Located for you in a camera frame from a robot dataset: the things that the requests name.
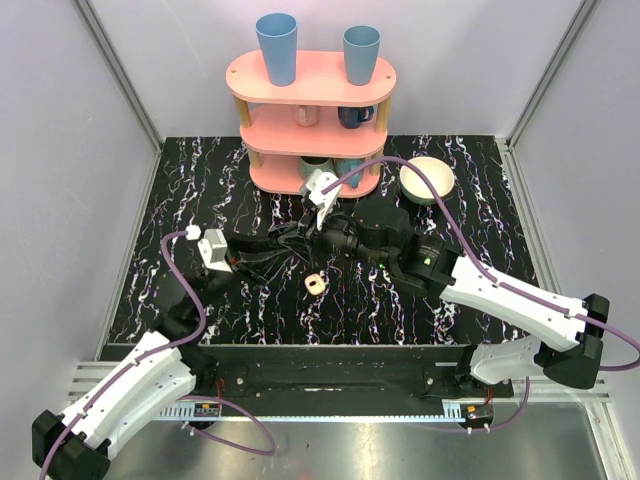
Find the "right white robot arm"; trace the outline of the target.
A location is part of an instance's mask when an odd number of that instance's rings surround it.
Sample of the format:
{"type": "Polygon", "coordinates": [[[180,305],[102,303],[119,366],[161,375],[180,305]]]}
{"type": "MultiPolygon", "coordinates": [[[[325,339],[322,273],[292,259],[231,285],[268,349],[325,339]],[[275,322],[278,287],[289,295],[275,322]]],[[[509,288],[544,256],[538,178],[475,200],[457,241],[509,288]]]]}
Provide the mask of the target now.
{"type": "Polygon", "coordinates": [[[463,395],[532,375],[574,389],[595,385],[609,312],[606,298],[564,297],[496,271],[462,248],[412,231],[403,209],[347,217],[321,207],[298,220],[295,229],[313,252],[334,250],[380,264],[403,292],[473,308],[526,331],[520,340],[466,348],[453,374],[463,395]]]}

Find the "aluminium frame rail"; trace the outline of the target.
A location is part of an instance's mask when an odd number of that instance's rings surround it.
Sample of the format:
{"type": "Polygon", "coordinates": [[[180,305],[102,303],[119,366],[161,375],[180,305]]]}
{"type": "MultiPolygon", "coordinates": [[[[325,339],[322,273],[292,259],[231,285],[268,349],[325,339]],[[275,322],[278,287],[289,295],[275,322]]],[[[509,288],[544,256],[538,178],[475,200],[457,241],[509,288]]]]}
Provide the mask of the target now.
{"type": "MultiPolygon", "coordinates": [[[[588,390],[572,389],[542,376],[509,381],[517,412],[523,414],[531,404],[576,403],[584,407],[589,418],[596,447],[604,470],[610,479],[632,479],[635,470],[626,457],[611,397],[603,379],[597,379],[588,390]]],[[[273,423],[354,423],[400,424],[424,426],[430,431],[462,432],[472,435],[474,430],[464,426],[463,410],[479,402],[481,395],[459,398],[438,398],[437,414],[258,414],[254,407],[242,407],[228,397],[217,400],[191,393],[194,375],[173,358],[159,361],[124,360],[89,362],[78,366],[72,388],[67,395],[64,414],[77,419],[93,436],[105,433],[122,447],[135,433],[151,421],[198,421],[199,403],[225,405],[231,410],[231,420],[250,421],[256,426],[273,423]]]]}

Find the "cream earbud charging case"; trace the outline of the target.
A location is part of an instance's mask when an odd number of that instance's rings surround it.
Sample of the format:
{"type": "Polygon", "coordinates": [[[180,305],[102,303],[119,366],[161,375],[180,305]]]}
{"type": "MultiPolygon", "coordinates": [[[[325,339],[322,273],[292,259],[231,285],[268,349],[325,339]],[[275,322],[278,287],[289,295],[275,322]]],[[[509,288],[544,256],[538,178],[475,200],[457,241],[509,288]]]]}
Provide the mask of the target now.
{"type": "Polygon", "coordinates": [[[319,273],[313,273],[307,276],[304,279],[304,286],[307,292],[313,296],[319,296],[327,289],[326,282],[319,273]]]}

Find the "dark blue ceramic mug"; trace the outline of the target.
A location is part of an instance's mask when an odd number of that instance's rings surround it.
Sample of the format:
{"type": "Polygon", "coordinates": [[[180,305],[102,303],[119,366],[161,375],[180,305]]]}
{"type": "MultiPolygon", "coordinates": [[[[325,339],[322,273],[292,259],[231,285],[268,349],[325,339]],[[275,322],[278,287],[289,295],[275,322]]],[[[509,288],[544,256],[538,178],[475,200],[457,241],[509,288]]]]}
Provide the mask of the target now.
{"type": "Polygon", "coordinates": [[[361,124],[370,121],[375,113],[373,106],[368,107],[339,107],[338,119],[346,129],[357,129],[361,124]]]}

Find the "pink ceramic mug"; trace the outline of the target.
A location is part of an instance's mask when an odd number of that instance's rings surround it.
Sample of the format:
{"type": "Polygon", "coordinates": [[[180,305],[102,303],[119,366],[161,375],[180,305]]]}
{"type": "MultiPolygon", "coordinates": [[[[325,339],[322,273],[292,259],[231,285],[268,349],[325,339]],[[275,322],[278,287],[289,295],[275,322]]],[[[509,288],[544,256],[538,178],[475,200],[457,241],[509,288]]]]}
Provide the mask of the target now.
{"type": "Polygon", "coordinates": [[[319,122],[320,107],[316,105],[294,105],[292,114],[297,125],[312,127],[319,122]]]}

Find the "green speckled ceramic mug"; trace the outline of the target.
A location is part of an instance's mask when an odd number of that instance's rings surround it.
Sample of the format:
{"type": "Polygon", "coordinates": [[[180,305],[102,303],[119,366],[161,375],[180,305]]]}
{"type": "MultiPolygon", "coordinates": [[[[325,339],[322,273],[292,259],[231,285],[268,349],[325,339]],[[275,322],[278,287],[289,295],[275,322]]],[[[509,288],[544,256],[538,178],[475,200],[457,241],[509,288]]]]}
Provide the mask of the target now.
{"type": "Polygon", "coordinates": [[[335,167],[333,159],[328,157],[300,157],[298,173],[301,178],[307,179],[315,170],[334,173],[335,167]]]}

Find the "pink three-tier wooden shelf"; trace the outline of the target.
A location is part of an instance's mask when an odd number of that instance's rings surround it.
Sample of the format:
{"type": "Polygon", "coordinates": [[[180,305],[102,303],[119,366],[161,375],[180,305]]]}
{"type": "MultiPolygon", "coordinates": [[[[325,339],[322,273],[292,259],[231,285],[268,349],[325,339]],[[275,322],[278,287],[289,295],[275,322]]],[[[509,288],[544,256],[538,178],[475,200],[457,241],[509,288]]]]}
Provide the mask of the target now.
{"type": "Polygon", "coordinates": [[[295,81],[279,87],[269,81],[263,55],[256,50],[229,65],[226,82],[240,118],[250,178],[265,192],[297,195],[303,184],[301,156],[370,159],[383,152],[396,72],[381,57],[370,82],[356,86],[347,80],[341,52],[300,50],[295,81]],[[297,125],[294,105],[319,106],[319,122],[297,125]],[[375,109],[370,121],[357,129],[340,124],[339,107],[368,106],[375,109]]]}

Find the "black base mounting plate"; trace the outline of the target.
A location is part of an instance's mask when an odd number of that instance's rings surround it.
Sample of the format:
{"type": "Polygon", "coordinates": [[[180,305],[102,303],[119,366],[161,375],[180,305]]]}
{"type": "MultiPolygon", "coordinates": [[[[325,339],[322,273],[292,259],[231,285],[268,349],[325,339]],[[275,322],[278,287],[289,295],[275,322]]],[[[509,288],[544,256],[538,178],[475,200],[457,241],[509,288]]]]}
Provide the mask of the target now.
{"type": "Polygon", "coordinates": [[[445,400],[511,401],[520,385],[458,387],[461,346],[216,345],[201,353],[196,393],[220,393],[256,416],[438,415],[445,400]]]}

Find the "small blue plastic cup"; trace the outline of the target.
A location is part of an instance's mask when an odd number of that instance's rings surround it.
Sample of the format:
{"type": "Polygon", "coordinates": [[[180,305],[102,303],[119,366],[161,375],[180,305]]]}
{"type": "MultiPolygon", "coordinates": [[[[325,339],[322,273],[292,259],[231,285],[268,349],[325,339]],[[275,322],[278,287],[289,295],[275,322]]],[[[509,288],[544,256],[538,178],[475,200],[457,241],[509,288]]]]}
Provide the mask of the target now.
{"type": "Polygon", "coordinates": [[[380,44],[379,31],[357,25],[343,34],[343,54],[347,80],[356,86],[370,82],[376,66],[380,44]]]}

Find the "light blue butterfly mug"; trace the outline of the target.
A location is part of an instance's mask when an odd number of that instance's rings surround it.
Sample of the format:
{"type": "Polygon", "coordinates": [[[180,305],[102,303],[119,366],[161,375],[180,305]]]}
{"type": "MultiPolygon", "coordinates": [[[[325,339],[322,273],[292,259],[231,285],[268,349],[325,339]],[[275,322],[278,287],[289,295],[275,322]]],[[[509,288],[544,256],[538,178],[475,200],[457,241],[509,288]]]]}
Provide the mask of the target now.
{"type": "MultiPolygon", "coordinates": [[[[336,158],[334,160],[335,172],[338,178],[348,175],[351,171],[357,169],[364,162],[363,158],[336,158]]],[[[363,173],[356,172],[347,181],[344,182],[352,189],[359,187],[363,173]]]]}

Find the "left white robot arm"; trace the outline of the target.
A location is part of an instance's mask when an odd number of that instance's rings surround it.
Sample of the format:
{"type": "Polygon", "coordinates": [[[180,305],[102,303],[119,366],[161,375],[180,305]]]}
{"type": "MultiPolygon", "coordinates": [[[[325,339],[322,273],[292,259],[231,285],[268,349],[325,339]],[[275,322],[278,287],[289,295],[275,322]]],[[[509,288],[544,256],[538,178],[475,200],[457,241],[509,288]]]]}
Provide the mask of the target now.
{"type": "Polygon", "coordinates": [[[220,363],[199,345],[207,317],[202,298],[225,293],[238,277],[268,282],[296,251],[290,235],[191,226],[160,245],[170,269],[158,283],[162,316],[89,392],[34,420],[32,457],[41,478],[102,479],[126,443],[162,412],[198,434],[243,394],[246,365],[220,363]]]}

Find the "large blue plastic cup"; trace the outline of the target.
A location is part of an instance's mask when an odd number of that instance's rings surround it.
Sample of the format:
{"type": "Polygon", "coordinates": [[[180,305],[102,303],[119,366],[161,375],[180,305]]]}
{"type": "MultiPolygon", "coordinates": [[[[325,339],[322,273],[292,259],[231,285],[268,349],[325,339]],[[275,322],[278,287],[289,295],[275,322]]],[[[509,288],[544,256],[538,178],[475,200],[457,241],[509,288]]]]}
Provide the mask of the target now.
{"type": "Polygon", "coordinates": [[[286,13],[271,13],[256,21],[255,30],[270,82],[288,86],[296,78],[297,20],[286,13]]]}

